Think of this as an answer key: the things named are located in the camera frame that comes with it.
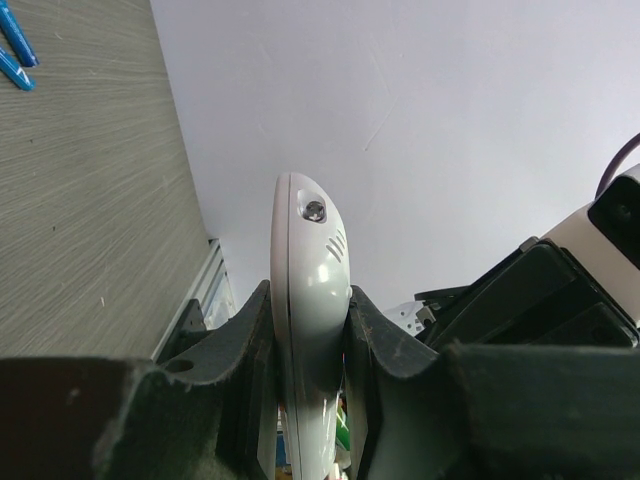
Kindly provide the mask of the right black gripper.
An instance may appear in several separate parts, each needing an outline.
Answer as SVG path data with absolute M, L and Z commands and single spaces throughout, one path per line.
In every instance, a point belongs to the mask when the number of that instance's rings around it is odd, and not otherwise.
M 433 350 L 493 345 L 639 346 L 631 316 L 565 248 L 531 239 L 467 286 L 415 294 Z

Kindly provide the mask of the green battery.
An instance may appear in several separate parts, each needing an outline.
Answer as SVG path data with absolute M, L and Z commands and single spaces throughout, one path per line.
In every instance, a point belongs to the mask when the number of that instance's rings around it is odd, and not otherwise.
M 348 427 L 347 414 L 343 408 L 343 402 L 338 400 L 336 410 L 336 444 L 339 445 L 345 451 L 350 450 L 350 431 Z

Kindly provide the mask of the white remote control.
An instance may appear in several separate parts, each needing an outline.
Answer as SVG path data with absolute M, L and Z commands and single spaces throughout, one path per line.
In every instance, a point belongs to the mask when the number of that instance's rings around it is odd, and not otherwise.
M 294 478 L 324 479 L 335 459 L 349 247 L 337 207 L 300 173 L 276 182 L 270 291 L 287 458 Z

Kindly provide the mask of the blue battery right lower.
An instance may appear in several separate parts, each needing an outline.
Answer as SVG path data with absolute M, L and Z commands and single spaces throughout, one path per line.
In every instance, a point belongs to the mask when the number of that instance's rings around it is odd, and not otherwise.
M 0 70 L 23 91 L 32 91 L 36 86 L 23 67 L 3 48 L 0 48 Z

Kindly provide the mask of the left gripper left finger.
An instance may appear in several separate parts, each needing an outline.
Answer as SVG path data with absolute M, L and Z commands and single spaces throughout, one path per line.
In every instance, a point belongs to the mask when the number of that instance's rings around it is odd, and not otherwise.
M 180 355 L 1 363 L 5 479 L 271 479 L 277 394 L 270 289 Z

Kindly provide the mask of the blue battery right upper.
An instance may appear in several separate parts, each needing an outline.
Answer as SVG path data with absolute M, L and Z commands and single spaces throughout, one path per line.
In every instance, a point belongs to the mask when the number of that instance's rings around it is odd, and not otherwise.
M 33 47 L 6 0 L 1 0 L 1 31 L 23 66 L 33 68 L 40 64 Z

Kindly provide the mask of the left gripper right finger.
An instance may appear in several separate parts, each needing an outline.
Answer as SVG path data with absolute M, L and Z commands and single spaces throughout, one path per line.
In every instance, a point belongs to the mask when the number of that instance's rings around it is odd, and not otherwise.
M 639 354 L 454 344 L 434 352 L 355 289 L 345 325 L 358 479 L 635 479 Z

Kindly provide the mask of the blue battery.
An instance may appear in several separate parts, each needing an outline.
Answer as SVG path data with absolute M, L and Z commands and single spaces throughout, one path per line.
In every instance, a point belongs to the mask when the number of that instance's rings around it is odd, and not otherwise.
M 32 91 L 36 86 L 23 67 L 3 48 L 0 48 L 0 70 L 23 91 Z
M 23 66 L 33 68 L 40 64 L 33 47 L 6 0 L 1 0 L 1 31 Z

